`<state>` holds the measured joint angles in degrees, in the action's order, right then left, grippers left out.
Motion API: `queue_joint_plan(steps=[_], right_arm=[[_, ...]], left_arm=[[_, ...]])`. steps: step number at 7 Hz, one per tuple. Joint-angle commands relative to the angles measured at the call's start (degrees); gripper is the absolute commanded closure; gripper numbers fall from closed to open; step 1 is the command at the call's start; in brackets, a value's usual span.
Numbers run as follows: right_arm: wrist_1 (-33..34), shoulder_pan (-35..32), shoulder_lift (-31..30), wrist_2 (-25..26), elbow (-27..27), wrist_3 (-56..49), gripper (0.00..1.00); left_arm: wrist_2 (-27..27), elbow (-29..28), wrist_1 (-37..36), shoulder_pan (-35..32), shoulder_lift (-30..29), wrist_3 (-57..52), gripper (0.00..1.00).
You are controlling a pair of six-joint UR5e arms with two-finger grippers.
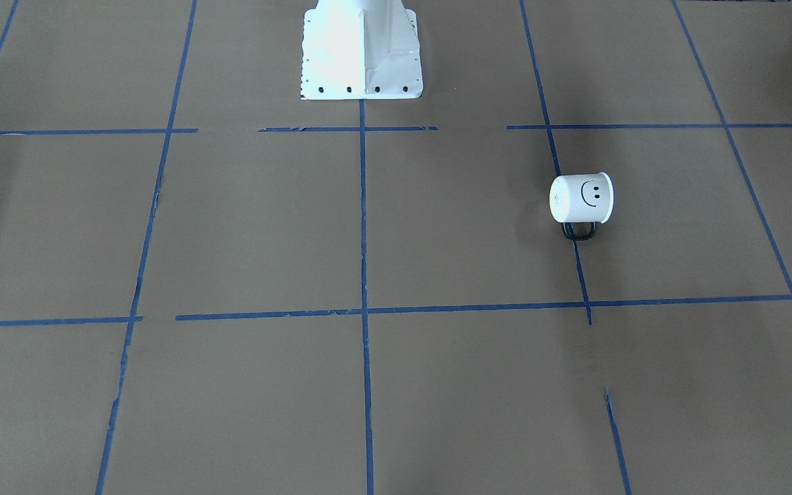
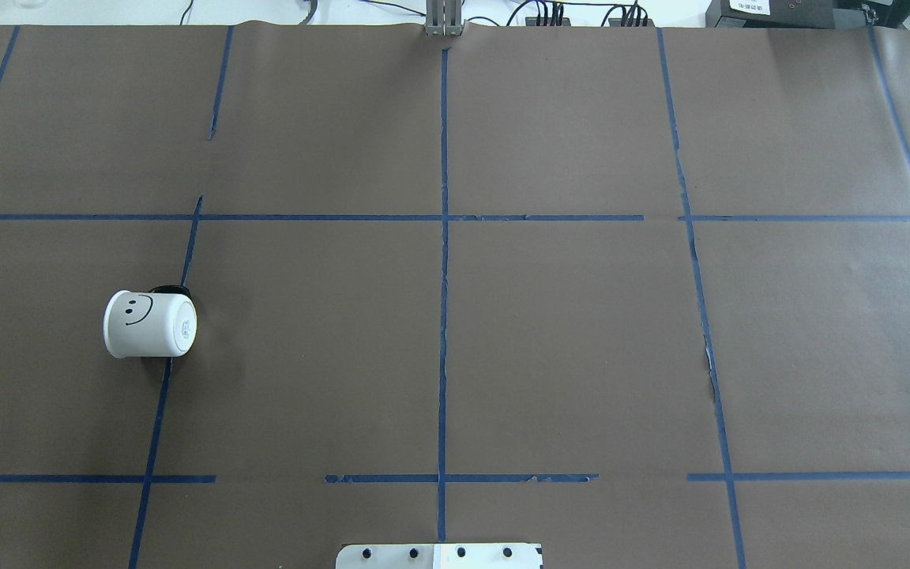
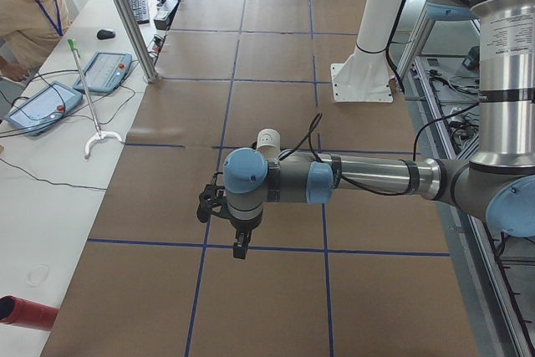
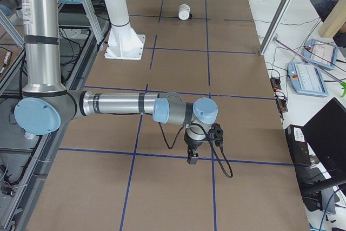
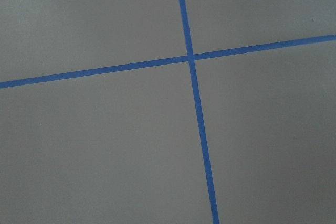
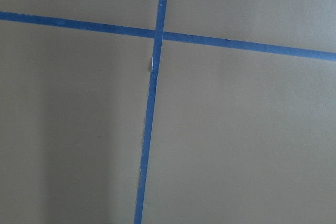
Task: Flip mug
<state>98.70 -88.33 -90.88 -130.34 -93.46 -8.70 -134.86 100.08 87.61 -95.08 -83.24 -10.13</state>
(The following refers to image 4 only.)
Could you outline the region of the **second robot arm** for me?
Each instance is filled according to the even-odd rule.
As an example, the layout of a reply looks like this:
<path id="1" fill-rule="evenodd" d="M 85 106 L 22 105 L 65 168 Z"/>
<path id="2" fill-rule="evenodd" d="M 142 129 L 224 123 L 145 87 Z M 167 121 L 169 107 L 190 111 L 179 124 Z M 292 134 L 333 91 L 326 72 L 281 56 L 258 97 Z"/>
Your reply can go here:
<path id="1" fill-rule="evenodd" d="M 6 16 L 16 14 L 19 19 L 23 19 L 22 0 L 1 0 L 1 11 Z"/>

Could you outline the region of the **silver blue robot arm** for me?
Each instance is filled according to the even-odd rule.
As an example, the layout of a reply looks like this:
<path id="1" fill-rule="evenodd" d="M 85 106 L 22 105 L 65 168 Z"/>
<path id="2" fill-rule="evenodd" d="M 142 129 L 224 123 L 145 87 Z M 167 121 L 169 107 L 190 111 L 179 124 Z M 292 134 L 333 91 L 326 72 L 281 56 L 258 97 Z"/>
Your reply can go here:
<path id="1" fill-rule="evenodd" d="M 93 114 L 147 114 L 159 124 L 175 124 L 184 132 L 187 162 L 198 160 L 197 148 L 208 142 L 221 147 L 223 132 L 216 123 L 217 104 L 209 98 L 185 102 L 179 94 L 94 94 L 68 90 L 61 81 L 58 2 L 21 0 L 28 82 L 15 107 L 18 125 L 34 135 L 46 135 L 71 120 Z"/>

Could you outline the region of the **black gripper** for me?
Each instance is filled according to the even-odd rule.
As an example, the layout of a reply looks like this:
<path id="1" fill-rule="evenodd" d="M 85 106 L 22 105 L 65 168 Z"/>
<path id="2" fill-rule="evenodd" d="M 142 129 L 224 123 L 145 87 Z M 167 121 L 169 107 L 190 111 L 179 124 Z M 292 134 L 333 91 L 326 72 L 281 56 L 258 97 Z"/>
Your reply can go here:
<path id="1" fill-rule="evenodd" d="M 197 148 L 205 141 L 204 134 L 196 134 L 193 131 L 186 130 L 184 134 L 184 142 L 188 147 L 188 164 L 196 164 L 199 158 Z"/>

